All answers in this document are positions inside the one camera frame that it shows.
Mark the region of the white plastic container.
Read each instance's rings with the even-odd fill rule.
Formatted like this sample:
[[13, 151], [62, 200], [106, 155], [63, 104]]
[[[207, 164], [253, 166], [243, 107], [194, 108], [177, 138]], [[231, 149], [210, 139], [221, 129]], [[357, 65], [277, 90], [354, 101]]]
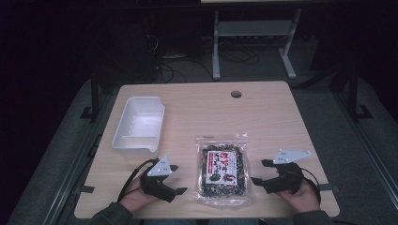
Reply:
[[117, 126], [113, 148], [125, 158], [159, 154], [165, 107], [158, 97], [130, 97]]

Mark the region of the clear snack packet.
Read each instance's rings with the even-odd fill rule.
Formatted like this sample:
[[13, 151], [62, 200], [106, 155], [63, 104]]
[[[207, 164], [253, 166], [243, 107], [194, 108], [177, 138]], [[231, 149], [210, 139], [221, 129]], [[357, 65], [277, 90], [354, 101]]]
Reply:
[[199, 158], [196, 199], [215, 207], [242, 207], [253, 198], [246, 160], [246, 133], [197, 136]]

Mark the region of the person's left hand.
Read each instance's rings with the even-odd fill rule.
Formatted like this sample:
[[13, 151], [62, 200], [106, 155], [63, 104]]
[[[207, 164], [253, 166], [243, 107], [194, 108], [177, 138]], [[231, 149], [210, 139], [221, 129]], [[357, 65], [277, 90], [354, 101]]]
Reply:
[[134, 214], [157, 200], [158, 198], [147, 195], [142, 191], [140, 178], [136, 177], [130, 182], [127, 194], [121, 199], [120, 203]]

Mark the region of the white metal desk frame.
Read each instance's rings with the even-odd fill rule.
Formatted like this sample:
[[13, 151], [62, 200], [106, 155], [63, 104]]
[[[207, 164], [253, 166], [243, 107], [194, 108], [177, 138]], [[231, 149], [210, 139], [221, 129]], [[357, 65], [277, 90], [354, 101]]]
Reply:
[[213, 23], [212, 78], [215, 81], [221, 78], [219, 38], [285, 36], [286, 42], [279, 49], [279, 55], [288, 78], [296, 79], [297, 74], [289, 59], [289, 51], [299, 25], [301, 12], [302, 9], [298, 8], [291, 20], [227, 22], [220, 21], [219, 12], [216, 11]]

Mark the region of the person's right hand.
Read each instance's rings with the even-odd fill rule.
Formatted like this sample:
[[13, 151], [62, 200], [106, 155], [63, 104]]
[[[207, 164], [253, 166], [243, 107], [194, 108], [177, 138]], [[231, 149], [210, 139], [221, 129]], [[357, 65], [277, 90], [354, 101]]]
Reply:
[[298, 192], [292, 194], [289, 191], [277, 192], [277, 195], [286, 201], [297, 213], [318, 211], [319, 201], [312, 186], [305, 180], [301, 182]]

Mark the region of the black metal stand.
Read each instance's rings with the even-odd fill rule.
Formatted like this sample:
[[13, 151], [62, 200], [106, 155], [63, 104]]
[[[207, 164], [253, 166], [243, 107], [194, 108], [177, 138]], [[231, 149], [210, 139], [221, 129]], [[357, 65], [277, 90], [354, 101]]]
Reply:
[[85, 107], [81, 118], [89, 119], [91, 123], [93, 123], [100, 112], [100, 94], [99, 94], [99, 81], [96, 72], [91, 74], [90, 79], [90, 93], [91, 93], [91, 105], [89, 107]]
[[347, 111], [350, 117], [358, 122], [360, 119], [372, 119], [373, 116], [365, 105], [358, 104], [358, 84], [359, 76], [353, 64], [349, 64], [348, 68], [348, 97]]

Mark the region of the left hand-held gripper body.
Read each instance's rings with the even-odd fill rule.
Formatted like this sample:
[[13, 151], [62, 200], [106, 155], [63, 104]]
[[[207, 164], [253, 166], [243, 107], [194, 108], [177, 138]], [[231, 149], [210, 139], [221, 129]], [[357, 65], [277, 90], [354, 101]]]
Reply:
[[164, 185], [163, 181], [173, 171], [167, 156], [156, 158], [153, 165], [147, 168], [140, 178], [143, 192], [170, 203], [176, 197], [176, 190]]

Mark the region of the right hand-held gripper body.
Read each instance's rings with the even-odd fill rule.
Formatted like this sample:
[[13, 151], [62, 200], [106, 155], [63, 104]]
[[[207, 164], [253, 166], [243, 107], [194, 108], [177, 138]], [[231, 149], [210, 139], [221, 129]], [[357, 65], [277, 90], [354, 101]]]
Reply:
[[264, 181], [263, 188], [267, 193], [277, 193], [290, 190], [296, 193], [301, 186], [304, 175], [297, 160], [308, 157], [312, 152], [310, 150], [286, 150], [280, 149], [277, 156], [272, 159], [276, 164], [278, 176]]

